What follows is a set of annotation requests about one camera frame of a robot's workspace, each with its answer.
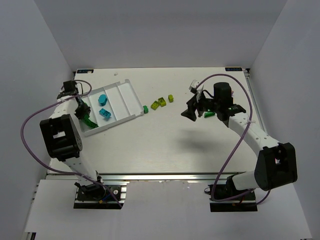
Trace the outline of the green long lego brick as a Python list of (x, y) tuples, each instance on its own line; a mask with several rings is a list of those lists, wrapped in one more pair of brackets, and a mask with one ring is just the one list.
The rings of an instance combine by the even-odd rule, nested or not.
[(90, 120), (90, 116), (88, 114), (86, 114), (84, 117), (83, 117), (83, 120), (82, 120), (85, 125), (87, 125), (89, 128), (91, 129), (95, 129), (95, 128), (98, 128), (99, 126)]

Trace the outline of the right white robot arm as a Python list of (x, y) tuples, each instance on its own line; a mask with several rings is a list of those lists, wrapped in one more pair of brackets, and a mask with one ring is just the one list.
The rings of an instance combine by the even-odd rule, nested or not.
[(217, 118), (237, 133), (257, 156), (253, 171), (227, 178), (224, 189), (219, 189), (214, 194), (218, 200), (257, 188), (269, 191), (297, 181), (296, 150), (291, 143), (279, 142), (250, 120), (246, 110), (234, 103), (229, 83), (214, 84), (214, 95), (209, 98), (205, 97), (202, 88), (197, 88), (198, 84), (197, 80), (191, 83), (189, 90), (194, 95), (186, 103), (187, 110), (181, 115), (196, 121), (205, 112), (215, 112)]

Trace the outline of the teal lego brick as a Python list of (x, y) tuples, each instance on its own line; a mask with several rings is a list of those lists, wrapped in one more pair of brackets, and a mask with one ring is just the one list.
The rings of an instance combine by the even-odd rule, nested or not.
[(99, 114), (103, 116), (106, 120), (109, 120), (112, 116), (112, 114), (104, 108), (101, 108), (99, 110)]

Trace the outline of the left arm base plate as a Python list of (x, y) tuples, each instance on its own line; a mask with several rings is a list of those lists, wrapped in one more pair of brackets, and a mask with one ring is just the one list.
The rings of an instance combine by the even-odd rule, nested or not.
[(75, 194), (73, 208), (85, 210), (121, 210), (125, 202), (127, 187), (125, 185), (114, 184), (107, 185), (107, 187), (112, 191), (112, 194), (118, 200), (119, 204), (107, 189), (98, 191), (98, 195), (93, 197), (78, 188)]

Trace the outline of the blue rounded lego brick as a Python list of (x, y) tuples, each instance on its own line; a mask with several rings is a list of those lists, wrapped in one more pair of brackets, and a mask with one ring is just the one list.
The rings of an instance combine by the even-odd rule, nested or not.
[(98, 98), (98, 103), (100, 106), (105, 106), (107, 104), (108, 98), (105, 94), (101, 94)]

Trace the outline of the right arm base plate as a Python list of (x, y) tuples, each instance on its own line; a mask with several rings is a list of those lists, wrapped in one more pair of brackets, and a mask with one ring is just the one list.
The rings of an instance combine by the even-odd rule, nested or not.
[(240, 213), (240, 212), (257, 212), (256, 195), (252, 191), (247, 195), (233, 198), (227, 201), (213, 201), (212, 193), (213, 185), (208, 185), (204, 189), (204, 193), (209, 196), (209, 206), (211, 213)]

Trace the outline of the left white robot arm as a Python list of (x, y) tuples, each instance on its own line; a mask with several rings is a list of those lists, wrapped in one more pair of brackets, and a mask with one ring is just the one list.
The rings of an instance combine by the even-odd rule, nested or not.
[(53, 114), (39, 124), (49, 156), (68, 166), (75, 173), (75, 185), (87, 197), (101, 200), (106, 194), (101, 176), (81, 154), (83, 143), (74, 120), (89, 122), (91, 108), (78, 96), (77, 83), (73, 80), (63, 83), (57, 96), (61, 101)]

